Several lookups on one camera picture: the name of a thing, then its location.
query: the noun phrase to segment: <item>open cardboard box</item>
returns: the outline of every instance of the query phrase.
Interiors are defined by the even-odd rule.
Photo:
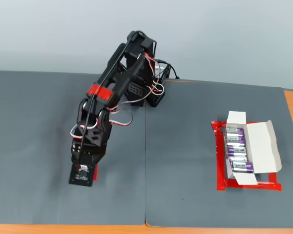
[[[255,174],[271,173],[281,170],[281,159],[272,122],[246,124],[246,113],[229,111],[227,128],[243,128],[246,141],[248,161],[253,163],[254,173],[233,172],[226,155],[227,175],[235,178],[239,185],[256,185]]]

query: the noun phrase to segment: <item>gray table mat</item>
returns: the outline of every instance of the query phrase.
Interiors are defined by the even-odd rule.
[[[68,184],[69,131],[97,78],[0,72],[0,223],[144,224],[145,107],[131,108],[130,126],[113,126],[98,181]]]
[[[211,121],[246,111],[271,120],[283,191],[216,190]],[[146,222],[161,227],[293,228],[293,123],[281,88],[167,82],[157,108],[146,108]]]

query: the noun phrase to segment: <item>white box flap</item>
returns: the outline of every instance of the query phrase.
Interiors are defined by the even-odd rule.
[[[255,174],[249,174],[249,173],[233,173],[236,182],[238,182],[239,185],[256,185],[257,180],[255,177]]]
[[[278,172],[281,159],[272,122],[247,124],[254,173]]]
[[[227,123],[246,124],[246,113],[240,111],[229,111]]]

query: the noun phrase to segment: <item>robotic arm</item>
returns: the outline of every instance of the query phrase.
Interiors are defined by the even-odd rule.
[[[116,110],[124,94],[127,102],[139,106],[143,105],[145,98],[152,106],[156,106],[163,98],[165,91],[162,85],[165,79],[162,76],[161,80],[157,80],[162,90],[156,88],[157,83],[153,80],[153,44],[155,49],[156,41],[141,31],[132,31],[127,37],[127,43],[119,45],[99,80],[80,102],[77,124],[71,130],[73,165],[70,184],[92,186],[95,166],[105,155],[112,129],[110,111]],[[121,64],[123,57],[126,58],[126,66]]]

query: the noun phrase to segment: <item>table surface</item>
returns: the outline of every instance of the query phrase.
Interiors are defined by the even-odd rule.
[[[293,120],[293,91],[284,91],[288,107]],[[92,233],[148,233],[148,234],[166,234],[166,233],[204,233],[204,234],[240,234],[240,233],[267,233],[267,234],[278,234],[278,233],[291,233],[293,229],[231,229],[231,228],[156,228],[149,227],[148,225],[142,226],[80,226],[80,225],[23,225],[23,224],[0,224],[0,234],[27,234],[27,233],[65,233],[65,234],[92,234]]]

